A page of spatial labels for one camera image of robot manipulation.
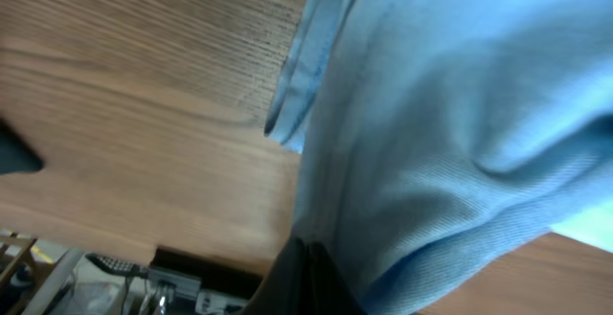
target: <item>light blue garment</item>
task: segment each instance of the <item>light blue garment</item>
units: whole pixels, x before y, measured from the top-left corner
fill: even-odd
[[[613,0],[307,0],[266,132],[371,314],[613,198]]]

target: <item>wooden surface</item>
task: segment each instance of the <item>wooden surface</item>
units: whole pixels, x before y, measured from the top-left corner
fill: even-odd
[[[0,178],[0,227],[265,273],[298,156],[261,128],[303,4],[0,0],[0,116],[48,162]],[[423,314],[611,314],[612,273],[613,255],[546,236]]]

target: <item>blue fabric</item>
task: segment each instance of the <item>blue fabric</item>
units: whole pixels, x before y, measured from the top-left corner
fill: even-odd
[[[307,0],[267,134],[372,314],[613,198],[611,0]]]

